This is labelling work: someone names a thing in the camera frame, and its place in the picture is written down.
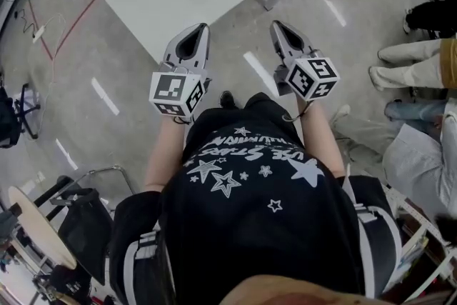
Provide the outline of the white perforated shelf rack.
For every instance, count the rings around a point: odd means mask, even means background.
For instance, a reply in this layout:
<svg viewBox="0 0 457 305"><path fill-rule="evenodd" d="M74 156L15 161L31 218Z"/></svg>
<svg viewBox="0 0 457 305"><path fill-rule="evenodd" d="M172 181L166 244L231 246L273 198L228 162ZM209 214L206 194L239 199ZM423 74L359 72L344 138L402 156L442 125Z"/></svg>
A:
<svg viewBox="0 0 457 305"><path fill-rule="evenodd" d="M398 210L406 212L416 222L420 224L419 228L412 234L410 239L403 245L401 254L402 267L407 262L407 257L412 256L413 252L419 248L419 244L422 243L427 235L432 236L442 247L445 254L445 258L437 265L436 269L432 274L406 299L406 301L413 300L420 296L438 277L448 281L454 288L455 291L449 298L449 303L457 296L457 281L452 279L453 268L451 267L451 260L455 259L457 262L457 249L447 249L447 243L443 240L438 228L432 224L425 216L425 214L419 210L409 199L403 194L391 188L389 186L383 186L383 190L386 194L388 202L393 204Z"/></svg>

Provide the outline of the person's black star-print shirt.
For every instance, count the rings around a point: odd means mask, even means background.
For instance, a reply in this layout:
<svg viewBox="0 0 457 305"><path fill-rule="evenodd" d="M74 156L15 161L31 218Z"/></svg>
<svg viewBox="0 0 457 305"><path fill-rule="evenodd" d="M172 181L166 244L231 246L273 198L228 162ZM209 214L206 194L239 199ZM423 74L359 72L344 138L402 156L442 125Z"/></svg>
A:
<svg viewBox="0 0 457 305"><path fill-rule="evenodd" d="M219 305L283 276L379 299L401 258L380 181L336 178L263 93L185 127L182 166L114 215L109 279L123 305Z"/></svg>

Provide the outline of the black mesh chrome chair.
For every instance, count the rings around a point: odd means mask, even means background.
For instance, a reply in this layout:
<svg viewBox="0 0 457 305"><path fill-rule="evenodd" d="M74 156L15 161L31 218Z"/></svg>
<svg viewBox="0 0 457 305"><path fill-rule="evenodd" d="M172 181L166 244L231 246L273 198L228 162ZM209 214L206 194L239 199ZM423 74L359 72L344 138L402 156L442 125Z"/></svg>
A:
<svg viewBox="0 0 457 305"><path fill-rule="evenodd" d="M37 207L46 202L54 206L46 215L48 220L65 208L69 210L59 227L59 238L67 245L78 266L102 286L106 284L105 265L113 219L97 189L83 188L79 182L110 171L120 172L130 192L134 193L125 169L115 165L88 171L77 179L60 176L50 189L34 200Z"/></svg>

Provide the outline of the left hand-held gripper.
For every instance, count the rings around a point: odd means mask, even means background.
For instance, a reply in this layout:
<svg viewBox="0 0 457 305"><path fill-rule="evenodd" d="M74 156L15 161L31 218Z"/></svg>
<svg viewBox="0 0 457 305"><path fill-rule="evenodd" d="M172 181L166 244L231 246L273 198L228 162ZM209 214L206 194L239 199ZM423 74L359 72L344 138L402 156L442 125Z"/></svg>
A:
<svg viewBox="0 0 457 305"><path fill-rule="evenodd" d="M205 69L210 28L194 24L170 40L165 59L152 74L149 102L164 116L192 117L211 79ZM176 57L194 57L184 60Z"/></svg>

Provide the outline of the person's right forearm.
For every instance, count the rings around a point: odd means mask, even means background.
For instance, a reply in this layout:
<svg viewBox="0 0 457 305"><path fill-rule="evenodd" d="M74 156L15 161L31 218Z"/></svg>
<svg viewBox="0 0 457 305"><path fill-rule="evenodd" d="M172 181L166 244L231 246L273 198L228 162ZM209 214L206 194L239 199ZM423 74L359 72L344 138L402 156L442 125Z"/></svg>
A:
<svg viewBox="0 0 457 305"><path fill-rule="evenodd" d="M296 100L298 110L306 110L300 118L306 150L319 159L336 178L344 177L346 169L341 152L323 108L317 101L307 104L299 96Z"/></svg>

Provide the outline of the person's black shoe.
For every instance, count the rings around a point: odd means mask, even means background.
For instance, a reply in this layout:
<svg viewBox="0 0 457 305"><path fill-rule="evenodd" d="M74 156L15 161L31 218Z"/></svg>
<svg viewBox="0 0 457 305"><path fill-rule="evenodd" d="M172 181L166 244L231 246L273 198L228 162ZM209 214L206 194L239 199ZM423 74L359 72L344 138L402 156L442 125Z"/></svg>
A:
<svg viewBox="0 0 457 305"><path fill-rule="evenodd" d="M222 109L233 110L237 109L234 97L230 91L223 91L219 98L219 106Z"/></svg>

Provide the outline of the person's chin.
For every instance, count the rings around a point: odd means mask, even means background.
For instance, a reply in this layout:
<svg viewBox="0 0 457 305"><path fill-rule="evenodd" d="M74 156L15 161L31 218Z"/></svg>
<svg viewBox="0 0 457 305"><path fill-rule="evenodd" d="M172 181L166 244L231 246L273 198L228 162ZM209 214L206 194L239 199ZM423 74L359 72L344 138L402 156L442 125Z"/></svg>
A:
<svg viewBox="0 0 457 305"><path fill-rule="evenodd" d="M252 276L235 286L219 305L438 305L434 295L403 304L333 291L283 276Z"/></svg>

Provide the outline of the round wooden table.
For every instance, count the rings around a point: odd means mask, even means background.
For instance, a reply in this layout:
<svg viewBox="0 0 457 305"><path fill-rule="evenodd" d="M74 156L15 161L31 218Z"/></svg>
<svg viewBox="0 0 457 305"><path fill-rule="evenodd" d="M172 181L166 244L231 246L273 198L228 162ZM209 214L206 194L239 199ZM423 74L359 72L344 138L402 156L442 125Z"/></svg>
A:
<svg viewBox="0 0 457 305"><path fill-rule="evenodd" d="M42 253L56 265L75 269L77 262L74 256L35 203L15 186L9 188L9 200L20 208L19 223Z"/></svg>

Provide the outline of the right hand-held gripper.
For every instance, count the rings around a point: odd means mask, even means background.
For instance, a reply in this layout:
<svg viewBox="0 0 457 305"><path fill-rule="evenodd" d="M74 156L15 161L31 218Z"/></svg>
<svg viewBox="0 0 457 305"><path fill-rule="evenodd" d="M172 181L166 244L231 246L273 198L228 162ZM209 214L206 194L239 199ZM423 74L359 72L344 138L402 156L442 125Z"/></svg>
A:
<svg viewBox="0 0 457 305"><path fill-rule="evenodd" d="M273 74L279 95L294 92L304 101L328 96L340 80L332 61L314 49L305 34L286 22L273 21L270 35L281 59ZM297 51L305 52L297 56Z"/></svg>

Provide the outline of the black office chair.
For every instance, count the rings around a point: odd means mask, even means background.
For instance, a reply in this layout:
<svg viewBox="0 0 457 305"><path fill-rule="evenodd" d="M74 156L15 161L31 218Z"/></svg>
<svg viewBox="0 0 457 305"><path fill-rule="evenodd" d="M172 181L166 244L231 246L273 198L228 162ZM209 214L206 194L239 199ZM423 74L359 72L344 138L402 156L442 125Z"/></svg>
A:
<svg viewBox="0 0 457 305"><path fill-rule="evenodd" d="M6 89L0 84L0 149L10 149L16 146L20 136L27 132L36 140L39 135L32 132L26 115L41 108L40 104L25 109L25 93L29 90L29 84L22 86L20 99L12 99Z"/></svg>

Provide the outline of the person's left forearm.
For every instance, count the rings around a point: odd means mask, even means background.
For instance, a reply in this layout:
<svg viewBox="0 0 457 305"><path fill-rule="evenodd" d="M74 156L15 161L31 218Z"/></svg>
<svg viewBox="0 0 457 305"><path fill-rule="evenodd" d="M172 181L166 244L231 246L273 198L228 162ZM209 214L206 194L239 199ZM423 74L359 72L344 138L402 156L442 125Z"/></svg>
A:
<svg viewBox="0 0 457 305"><path fill-rule="evenodd" d="M146 170L144 191L161 192L181 168L184 137L184 124L177 124L169 116L162 118L159 135Z"/></svg>

